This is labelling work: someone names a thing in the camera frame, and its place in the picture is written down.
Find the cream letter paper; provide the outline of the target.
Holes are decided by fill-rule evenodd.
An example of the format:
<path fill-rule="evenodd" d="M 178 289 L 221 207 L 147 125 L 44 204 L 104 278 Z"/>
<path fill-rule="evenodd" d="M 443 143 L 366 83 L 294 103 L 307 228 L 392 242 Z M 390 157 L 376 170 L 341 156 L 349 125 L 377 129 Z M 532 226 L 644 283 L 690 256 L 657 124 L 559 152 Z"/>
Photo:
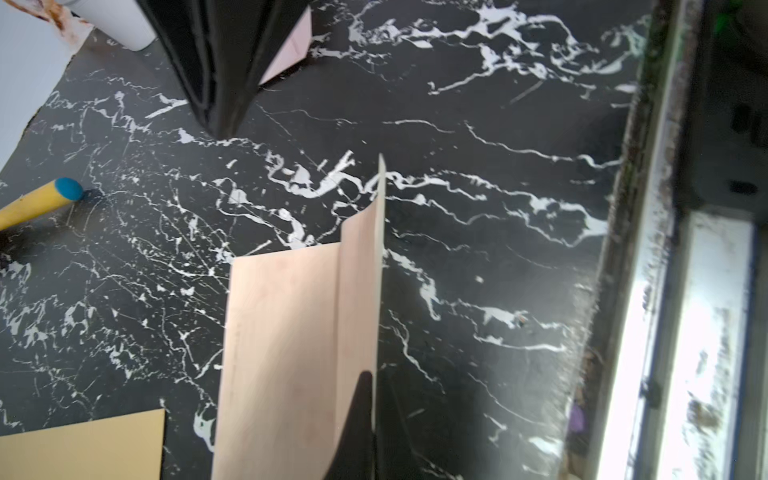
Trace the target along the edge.
<path fill-rule="evenodd" d="M 377 367 L 386 178 L 339 241 L 237 258 L 212 475 L 319 479 L 358 377 Z"/>

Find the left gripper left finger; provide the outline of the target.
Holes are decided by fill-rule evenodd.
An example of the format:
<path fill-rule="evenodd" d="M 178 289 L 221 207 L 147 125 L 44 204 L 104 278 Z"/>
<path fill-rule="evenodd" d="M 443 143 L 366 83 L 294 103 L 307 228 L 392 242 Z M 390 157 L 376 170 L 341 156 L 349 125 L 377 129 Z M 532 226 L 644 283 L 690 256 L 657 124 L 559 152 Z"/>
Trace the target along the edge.
<path fill-rule="evenodd" d="M 141 1 L 188 97 L 216 139 L 233 137 L 307 0 Z"/>

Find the pink envelope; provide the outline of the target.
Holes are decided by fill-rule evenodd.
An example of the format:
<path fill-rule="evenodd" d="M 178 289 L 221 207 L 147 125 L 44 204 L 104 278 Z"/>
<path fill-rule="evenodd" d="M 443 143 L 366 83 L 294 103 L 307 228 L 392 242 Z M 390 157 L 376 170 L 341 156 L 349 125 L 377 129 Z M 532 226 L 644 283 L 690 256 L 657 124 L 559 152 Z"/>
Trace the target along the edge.
<path fill-rule="evenodd" d="M 264 85 L 304 60 L 312 41 L 311 8 L 307 7 L 261 77 Z"/>

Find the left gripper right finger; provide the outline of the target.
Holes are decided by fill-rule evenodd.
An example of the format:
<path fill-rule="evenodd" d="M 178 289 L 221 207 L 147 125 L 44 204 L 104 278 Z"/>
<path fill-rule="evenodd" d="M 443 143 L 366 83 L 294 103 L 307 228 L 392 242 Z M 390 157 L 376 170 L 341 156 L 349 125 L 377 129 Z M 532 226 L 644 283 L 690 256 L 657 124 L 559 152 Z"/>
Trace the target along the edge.
<path fill-rule="evenodd" d="M 408 432 L 388 376 L 362 372 L 327 479 L 406 479 Z"/>

